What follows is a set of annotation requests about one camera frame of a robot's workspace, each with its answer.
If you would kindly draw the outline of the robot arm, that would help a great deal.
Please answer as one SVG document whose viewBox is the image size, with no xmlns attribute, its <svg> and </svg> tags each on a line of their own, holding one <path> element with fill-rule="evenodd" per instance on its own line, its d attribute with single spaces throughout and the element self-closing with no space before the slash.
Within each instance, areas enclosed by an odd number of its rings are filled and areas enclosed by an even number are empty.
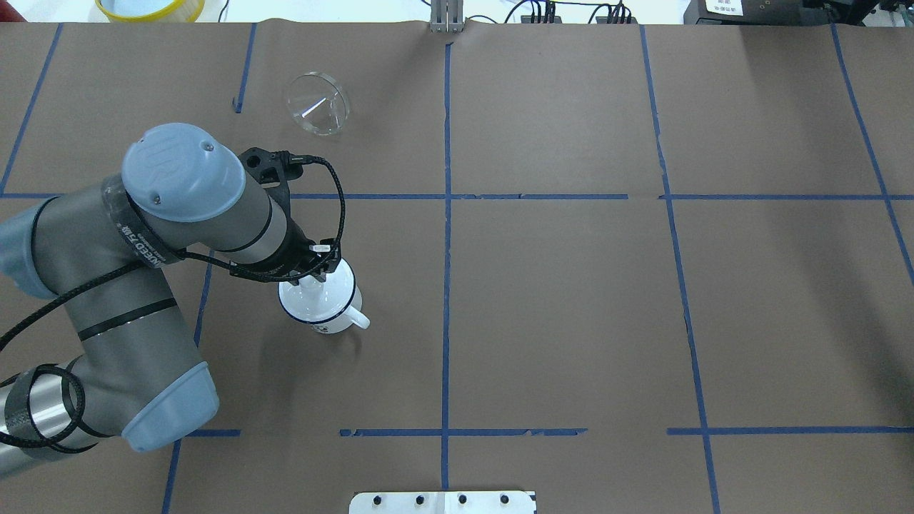
<svg viewBox="0 0 914 514">
<path fill-rule="evenodd" d="M 326 159 L 251 148 L 202 128 L 156 126 L 120 172 L 2 223 L 2 273 L 46 305 L 2 336 L 6 347 L 64 307 L 83 353 L 2 383 L 2 475 L 121 437 L 136 452 L 183 438 L 218 412 L 209 365 L 163 269 L 211 263 L 259 283 L 323 279 L 341 237 L 313 241 L 291 218 L 288 182 Z"/>
</svg>

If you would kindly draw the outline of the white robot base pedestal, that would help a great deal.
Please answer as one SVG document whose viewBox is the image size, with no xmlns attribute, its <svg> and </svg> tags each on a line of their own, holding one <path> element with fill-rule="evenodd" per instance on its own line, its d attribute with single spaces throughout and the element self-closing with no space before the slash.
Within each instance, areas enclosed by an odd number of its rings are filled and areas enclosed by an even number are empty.
<svg viewBox="0 0 914 514">
<path fill-rule="evenodd" d="M 349 513 L 536 513 L 534 492 L 522 490 L 363 492 Z"/>
</svg>

